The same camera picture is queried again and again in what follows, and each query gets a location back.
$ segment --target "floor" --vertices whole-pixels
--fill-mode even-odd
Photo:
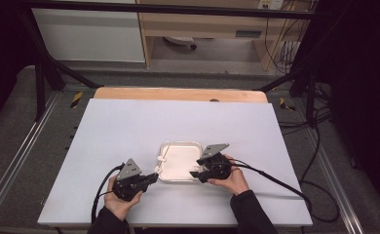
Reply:
[[[192,51],[190,48],[172,45],[158,38],[150,68],[110,64],[105,69],[100,66],[84,66],[78,67],[78,70],[87,78],[107,86],[241,90],[257,89],[283,75],[283,69],[265,72],[260,69],[260,59],[255,55],[252,43],[248,40],[196,39],[196,43],[198,48]],[[65,158],[66,150],[70,147],[88,99],[94,95],[94,90],[81,87],[73,79],[65,77],[65,80],[68,86],[64,92],[48,91],[48,96],[56,98],[57,102],[51,109],[48,121],[41,126],[39,136],[35,136],[36,140],[29,145],[28,151],[24,152],[24,161],[16,162],[16,154],[31,128],[37,127],[33,121],[36,96],[31,68],[20,73],[14,91],[0,112],[0,181],[3,181],[3,175],[11,162],[16,162],[19,168],[18,172],[5,175],[12,176],[14,182],[9,184],[7,191],[3,191],[3,202],[0,203],[0,233],[57,233],[53,228],[37,224],[37,217]],[[289,85],[283,84],[277,90],[269,92],[268,99],[274,104],[279,121],[303,122],[300,113],[303,100],[290,98],[287,92]],[[69,108],[79,91],[83,92],[81,101],[76,108]],[[285,105],[281,105],[281,98],[285,100]],[[324,100],[317,101],[317,108],[323,106]],[[326,120],[320,123],[319,130],[322,146],[319,152],[327,155],[361,229],[350,230],[344,218],[344,214],[349,211],[342,211],[342,218],[333,222],[323,222],[315,218],[314,225],[305,228],[305,233],[380,233],[380,197],[365,173],[352,168],[346,145],[334,123]],[[292,129],[282,130],[293,168],[297,177],[301,178],[315,151],[312,137],[314,131],[303,129],[291,132]],[[306,178],[332,192],[321,159],[315,161]],[[313,201],[316,216],[330,219],[335,215],[335,206],[320,189],[307,184],[304,184],[302,189]],[[279,230],[281,233],[300,233],[299,228]],[[85,233],[83,228],[64,228],[62,231]],[[160,233],[161,230],[145,231]],[[203,231],[206,230],[190,230],[189,233]],[[170,229],[169,232],[183,233],[183,230]]]

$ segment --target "white cabinet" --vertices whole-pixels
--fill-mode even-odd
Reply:
[[[135,3],[134,0],[90,2]],[[49,9],[33,9],[33,13],[55,59],[144,62],[137,13]]]

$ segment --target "hand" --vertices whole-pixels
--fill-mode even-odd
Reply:
[[[109,178],[107,192],[112,191],[112,187],[115,181],[115,176]],[[127,214],[133,205],[139,203],[142,191],[139,191],[130,202],[119,199],[114,193],[107,193],[104,196],[105,207],[117,216],[120,220],[126,219]]]
[[[229,159],[231,164],[235,163],[233,158],[229,155],[224,154],[224,156]],[[239,167],[232,166],[231,171],[232,173],[226,179],[209,178],[208,182],[213,185],[225,187],[236,196],[245,191],[248,191],[249,188],[242,170]]]

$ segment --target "black sleeve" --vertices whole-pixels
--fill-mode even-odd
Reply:
[[[88,230],[88,234],[123,234],[127,228],[129,227],[125,220],[120,220],[106,207],[103,207]]]
[[[265,214],[253,191],[248,190],[233,196],[230,207],[239,223],[239,234],[273,234],[278,233],[275,226]]]

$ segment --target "white table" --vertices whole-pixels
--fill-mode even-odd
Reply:
[[[91,99],[38,222],[89,225],[105,175],[129,158],[144,175],[153,173],[165,141],[197,141],[203,147],[230,143],[223,153],[300,190],[271,104]],[[312,225],[301,198],[255,172],[244,172],[275,225]],[[207,183],[158,180],[127,220],[131,226],[234,226],[230,198],[226,190]],[[97,210],[102,206],[101,198]]]

